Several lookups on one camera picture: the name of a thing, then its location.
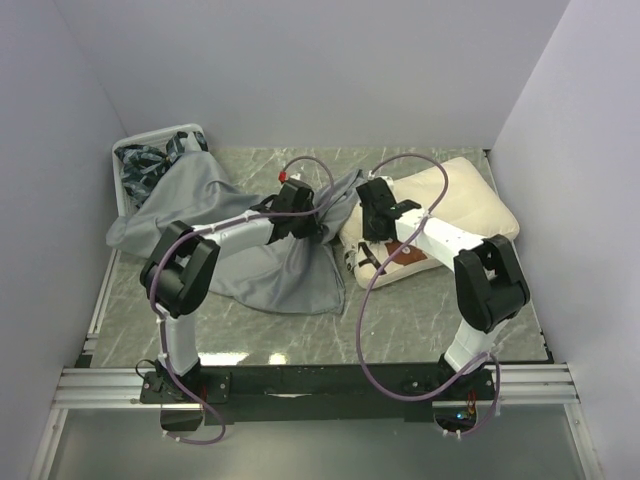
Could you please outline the cream pillow with bear print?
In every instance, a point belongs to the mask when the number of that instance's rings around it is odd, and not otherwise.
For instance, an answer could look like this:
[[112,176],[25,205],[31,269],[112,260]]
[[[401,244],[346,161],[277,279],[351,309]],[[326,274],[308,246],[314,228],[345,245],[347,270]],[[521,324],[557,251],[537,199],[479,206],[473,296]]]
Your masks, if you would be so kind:
[[[435,208],[438,219],[483,237],[500,234],[510,240],[520,233],[518,221],[480,172],[464,157],[443,163],[449,177],[449,188]],[[441,192],[442,175],[431,167],[393,181],[392,191],[398,200],[410,199],[429,206]],[[347,269],[356,283],[365,288],[378,266],[397,247],[396,242],[371,243],[362,238],[362,209],[355,206],[339,232]],[[386,267],[376,281],[377,288],[399,281],[441,264],[424,252],[409,246]]]

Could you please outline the grey pillowcase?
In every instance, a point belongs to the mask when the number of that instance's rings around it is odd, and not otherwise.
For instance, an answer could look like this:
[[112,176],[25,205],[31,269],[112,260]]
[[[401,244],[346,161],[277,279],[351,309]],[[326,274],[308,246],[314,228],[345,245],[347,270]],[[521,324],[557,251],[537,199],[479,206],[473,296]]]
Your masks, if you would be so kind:
[[[357,186],[365,180],[355,169],[318,192],[322,234],[296,240],[291,236],[254,247],[217,262],[210,291],[239,303],[277,314],[339,313],[345,285],[330,245],[358,202]],[[183,155],[159,180],[132,216],[120,216],[106,234],[108,246],[148,258],[166,226],[224,221],[259,203],[261,196],[235,188],[213,155]]]

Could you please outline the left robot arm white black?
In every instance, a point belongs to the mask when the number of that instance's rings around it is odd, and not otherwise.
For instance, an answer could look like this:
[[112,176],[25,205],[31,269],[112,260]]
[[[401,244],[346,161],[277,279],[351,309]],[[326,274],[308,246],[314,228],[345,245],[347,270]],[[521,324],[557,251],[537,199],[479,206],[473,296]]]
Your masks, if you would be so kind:
[[147,259],[140,283],[160,329],[159,363],[170,371],[164,389],[176,401],[193,399],[200,388],[194,312],[205,300],[218,261],[292,236],[320,231],[312,188],[288,179],[277,194],[221,222],[171,223]]

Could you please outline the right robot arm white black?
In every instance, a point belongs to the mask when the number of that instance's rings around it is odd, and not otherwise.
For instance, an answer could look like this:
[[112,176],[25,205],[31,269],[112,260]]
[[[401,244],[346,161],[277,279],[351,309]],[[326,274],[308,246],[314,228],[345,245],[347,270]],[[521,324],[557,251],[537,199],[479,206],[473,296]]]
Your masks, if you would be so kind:
[[458,310],[462,316],[454,340],[443,354],[448,367],[439,374],[444,395],[460,399],[474,386],[471,371],[486,361],[495,338],[506,321],[530,301],[512,242],[503,235],[482,237],[433,215],[449,187],[428,208],[413,200],[398,202],[382,177],[357,188],[362,208],[363,236],[367,241],[392,240],[396,250],[376,268],[366,291],[370,292],[394,255],[414,247],[447,267],[454,275]]

